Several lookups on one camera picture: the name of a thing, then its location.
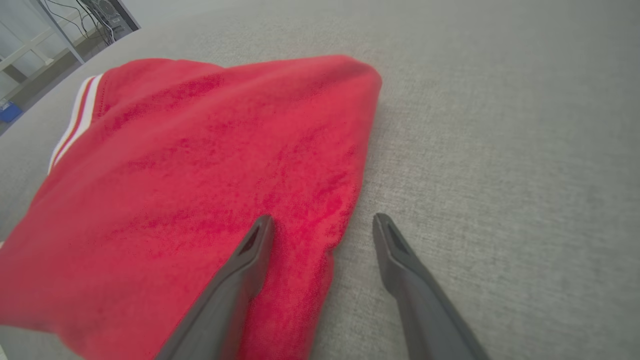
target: blue box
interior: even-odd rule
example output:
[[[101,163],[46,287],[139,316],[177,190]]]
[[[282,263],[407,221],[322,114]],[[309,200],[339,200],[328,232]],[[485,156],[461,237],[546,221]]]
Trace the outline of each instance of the blue box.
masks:
[[[0,120],[4,122],[13,121],[21,113],[22,110],[20,110],[20,108],[11,101],[8,101],[6,104],[0,106]]]

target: gray tablecloth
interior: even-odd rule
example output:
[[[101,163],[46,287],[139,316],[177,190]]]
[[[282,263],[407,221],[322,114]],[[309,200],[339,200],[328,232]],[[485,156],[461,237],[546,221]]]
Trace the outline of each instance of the gray tablecloth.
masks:
[[[637,359],[639,39],[631,0],[240,2],[143,28],[0,138],[0,238],[42,182],[84,78],[138,58],[348,54],[384,85],[311,358],[406,357],[371,238],[384,211],[494,360]],[[10,360],[52,359],[35,355],[52,341],[0,331]]]

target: red fabric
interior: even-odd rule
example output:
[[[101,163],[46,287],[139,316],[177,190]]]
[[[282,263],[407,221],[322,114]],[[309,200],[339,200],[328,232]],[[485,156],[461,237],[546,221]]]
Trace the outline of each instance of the red fabric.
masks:
[[[90,126],[70,125],[0,249],[0,323],[55,332],[91,360],[152,359],[271,214],[238,358],[306,358],[362,184],[376,71],[345,56],[153,59],[87,86]]]

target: red garment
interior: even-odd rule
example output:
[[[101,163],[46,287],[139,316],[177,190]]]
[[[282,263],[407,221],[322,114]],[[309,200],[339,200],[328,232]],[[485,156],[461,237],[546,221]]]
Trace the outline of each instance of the red garment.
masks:
[[[88,79],[0,249],[0,323],[55,332],[89,360],[152,359],[270,214],[269,270],[238,358],[306,358],[380,86],[345,56],[139,60]]]

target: striped trim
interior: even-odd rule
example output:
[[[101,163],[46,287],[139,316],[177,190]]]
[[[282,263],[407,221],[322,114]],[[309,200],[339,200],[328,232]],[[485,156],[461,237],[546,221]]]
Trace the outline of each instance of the striped trim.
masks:
[[[95,96],[98,92],[98,84],[101,78],[102,74],[88,78],[80,86],[69,126],[51,154],[47,173],[51,172],[51,169],[62,159],[62,156],[69,150],[74,141],[91,125],[93,105],[95,104]]]

